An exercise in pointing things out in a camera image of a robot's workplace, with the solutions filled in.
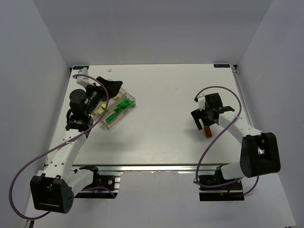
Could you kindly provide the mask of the upturned orange lego plate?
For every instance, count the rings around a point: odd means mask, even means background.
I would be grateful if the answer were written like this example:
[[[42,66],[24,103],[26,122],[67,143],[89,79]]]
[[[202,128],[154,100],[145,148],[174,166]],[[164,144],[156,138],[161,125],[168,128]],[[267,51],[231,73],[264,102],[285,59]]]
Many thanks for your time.
[[[208,139],[212,138],[212,132],[211,132],[211,129],[208,126],[204,127],[204,132],[205,132],[206,138],[208,138]]]

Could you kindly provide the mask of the green lego with eyes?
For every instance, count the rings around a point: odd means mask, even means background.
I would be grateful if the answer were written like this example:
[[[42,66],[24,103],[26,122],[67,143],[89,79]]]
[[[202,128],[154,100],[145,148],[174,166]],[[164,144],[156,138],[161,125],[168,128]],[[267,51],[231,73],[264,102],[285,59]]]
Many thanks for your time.
[[[134,101],[130,100],[129,98],[125,98],[120,104],[119,107],[121,110],[126,109],[127,107],[129,107],[130,105],[132,105],[134,103]]]

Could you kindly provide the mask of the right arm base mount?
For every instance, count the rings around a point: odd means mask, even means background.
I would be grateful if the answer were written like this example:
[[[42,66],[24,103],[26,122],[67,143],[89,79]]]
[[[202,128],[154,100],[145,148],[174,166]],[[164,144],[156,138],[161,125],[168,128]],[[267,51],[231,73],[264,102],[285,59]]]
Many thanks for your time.
[[[244,201],[241,181],[230,183],[231,181],[223,179],[219,171],[211,175],[199,175],[199,200],[201,202]]]

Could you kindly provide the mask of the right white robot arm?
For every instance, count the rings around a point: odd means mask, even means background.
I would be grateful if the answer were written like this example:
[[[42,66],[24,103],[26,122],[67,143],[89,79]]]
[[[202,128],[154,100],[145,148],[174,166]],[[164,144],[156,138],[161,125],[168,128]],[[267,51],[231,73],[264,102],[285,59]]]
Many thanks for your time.
[[[218,93],[201,95],[195,101],[199,107],[191,112],[191,116],[199,130],[213,124],[223,128],[205,149],[202,159],[225,132],[229,132],[241,145],[239,161],[217,168],[215,188],[229,181],[278,173],[281,170],[277,138],[273,133],[263,133],[249,125],[232,107],[223,105]]]

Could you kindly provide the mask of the upturned green 2x4 lego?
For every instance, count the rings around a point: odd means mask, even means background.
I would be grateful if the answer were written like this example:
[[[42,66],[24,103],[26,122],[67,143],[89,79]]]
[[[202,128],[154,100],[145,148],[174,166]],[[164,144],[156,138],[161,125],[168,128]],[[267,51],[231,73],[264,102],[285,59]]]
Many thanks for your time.
[[[110,115],[105,121],[107,124],[110,124],[111,122],[113,122],[115,119],[117,118],[117,115],[115,113],[113,113],[112,115]]]

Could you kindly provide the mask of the light yellow-green curved lego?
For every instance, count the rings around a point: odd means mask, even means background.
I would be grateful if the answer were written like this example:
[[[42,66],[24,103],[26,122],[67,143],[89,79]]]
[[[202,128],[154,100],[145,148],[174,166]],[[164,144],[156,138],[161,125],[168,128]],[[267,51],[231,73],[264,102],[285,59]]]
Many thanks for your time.
[[[106,104],[101,104],[96,111],[96,115],[100,117],[106,110]]]

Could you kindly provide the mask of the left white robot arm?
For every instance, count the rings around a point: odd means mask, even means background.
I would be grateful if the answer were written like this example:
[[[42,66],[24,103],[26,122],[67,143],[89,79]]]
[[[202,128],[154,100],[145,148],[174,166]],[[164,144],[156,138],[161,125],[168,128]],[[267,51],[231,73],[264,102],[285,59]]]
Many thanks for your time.
[[[92,113],[101,101],[108,103],[118,95],[122,81],[97,77],[95,83],[78,82],[81,89],[69,95],[64,145],[56,150],[50,164],[38,176],[33,176],[30,189],[35,209],[68,213],[74,197],[85,188],[100,187],[100,175],[95,166],[82,166],[71,174],[72,165],[94,124]]]

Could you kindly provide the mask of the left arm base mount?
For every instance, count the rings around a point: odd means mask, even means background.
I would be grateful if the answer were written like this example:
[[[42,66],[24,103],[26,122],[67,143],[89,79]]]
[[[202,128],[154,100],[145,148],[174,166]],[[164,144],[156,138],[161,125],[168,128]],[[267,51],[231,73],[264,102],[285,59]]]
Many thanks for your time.
[[[74,174],[87,171],[92,176],[92,181],[84,187],[84,189],[74,194],[74,198],[79,199],[115,199],[118,194],[118,184],[116,178],[118,176],[112,174],[100,173],[99,168],[93,165],[81,166],[74,170]]]

